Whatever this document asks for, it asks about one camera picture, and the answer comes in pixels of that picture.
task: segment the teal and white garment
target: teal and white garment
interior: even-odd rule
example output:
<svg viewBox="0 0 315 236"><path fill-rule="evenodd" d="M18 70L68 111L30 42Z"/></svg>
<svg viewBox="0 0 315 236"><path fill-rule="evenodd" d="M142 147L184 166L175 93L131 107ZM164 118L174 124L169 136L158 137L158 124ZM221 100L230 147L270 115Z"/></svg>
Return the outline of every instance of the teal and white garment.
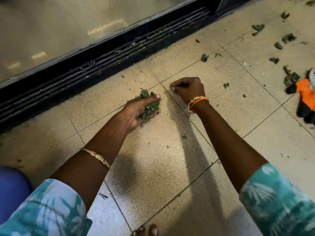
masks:
<svg viewBox="0 0 315 236"><path fill-rule="evenodd" d="M1 236L81 236L92 221L81 197L65 183L45 180L0 226Z"/></svg>
<svg viewBox="0 0 315 236"><path fill-rule="evenodd" d="M264 236L315 235L315 203L270 163L252 175L239 198Z"/></svg>
<svg viewBox="0 0 315 236"><path fill-rule="evenodd" d="M239 198L265 236L315 235L315 203L270 163L245 183ZM81 197L48 179L0 226L0 236L86 236L91 225Z"/></svg>

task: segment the tile floor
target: tile floor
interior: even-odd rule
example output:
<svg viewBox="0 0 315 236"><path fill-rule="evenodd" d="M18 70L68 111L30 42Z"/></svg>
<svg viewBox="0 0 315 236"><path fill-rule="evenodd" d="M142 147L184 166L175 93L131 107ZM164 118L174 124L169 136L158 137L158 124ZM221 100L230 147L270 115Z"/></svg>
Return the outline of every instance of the tile floor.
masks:
<svg viewBox="0 0 315 236"><path fill-rule="evenodd" d="M0 164L17 167L37 186L140 87L150 89L162 96L160 114L126 139L100 189L108 199L97 196L88 212L94 222L89 235L129 235L151 222L159 225L160 235L261 235L200 120L187 114L168 86L199 76L232 128L315 200L309 187L315 177L314 126L296 117L299 97L285 94L282 70L288 65L305 76L314 66L310 27L315 16L307 1L255 0L21 124L0 136ZM285 10L290 17L283 22L279 16ZM251 25L260 23L266 27L253 37ZM273 44L290 32L298 39L275 49ZM204 52L210 54L206 63L199 60ZM272 56L281 59L277 65L268 60ZM227 82L230 87L224 89Z"/></svg>

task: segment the bangle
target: bangle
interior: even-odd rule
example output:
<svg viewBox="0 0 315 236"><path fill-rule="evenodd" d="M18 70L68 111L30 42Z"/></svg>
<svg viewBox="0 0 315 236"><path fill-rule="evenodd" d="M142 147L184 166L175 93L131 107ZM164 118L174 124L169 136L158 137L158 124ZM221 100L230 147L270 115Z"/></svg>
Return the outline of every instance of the bangle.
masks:
<svg viewBox="0 0 315 236"><path fill-rule="evenodd" d="M87 153L89 153L91 156L95 157L96 159L98 159L99 161L101 161L105 166L107 166L108 170L111 169L111 165L108 164L108 162L99 154L97 154L94 151L91 151L85 147L82 147L80 150L86 151Z"/></svg>
<svg viewBox="0 0 315 236"><path fill-rule="evenodd" d="M205 96L198 96L198 97L195 97L193 100L191 100L189 103L188 103L188 112L190 113L194 113L194 111L192 110L193 106L198 103L199 101L201 100L207 100L209 102L209 99Z"/></svg>

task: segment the black metal track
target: black metal track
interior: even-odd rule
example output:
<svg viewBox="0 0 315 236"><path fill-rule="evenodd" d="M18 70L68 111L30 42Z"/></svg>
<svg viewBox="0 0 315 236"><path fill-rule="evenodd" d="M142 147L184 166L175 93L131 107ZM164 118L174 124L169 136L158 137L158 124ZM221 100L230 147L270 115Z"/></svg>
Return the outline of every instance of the black metal track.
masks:
<svg viewBox="0 0 315 236"><path fill-rule="evenodd" d="M66 58L0 90L0 133L214 22L250 0L215 13L220 0L196 0Z"/></svg>

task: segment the person's left hand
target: person's left hand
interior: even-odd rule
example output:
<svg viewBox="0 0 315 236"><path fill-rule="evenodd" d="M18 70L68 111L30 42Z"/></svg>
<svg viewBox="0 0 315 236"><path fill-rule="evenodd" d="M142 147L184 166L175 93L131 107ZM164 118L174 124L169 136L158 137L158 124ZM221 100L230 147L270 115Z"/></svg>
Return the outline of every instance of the person's left hand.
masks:
<svg viewBox="0 0 315 236"><path fill-rule="evenodd" d="M121 114L129 122L128 133L132 132L143 122L143 119L139 116L144 112L145 107L150 103L158 101L160 97L161 96L157 94L156 96L149 96L140 100L135 98L127 102L126 106L121 110ZM158 110L151 114L148 120L153 118L157 113Z"/></svg>

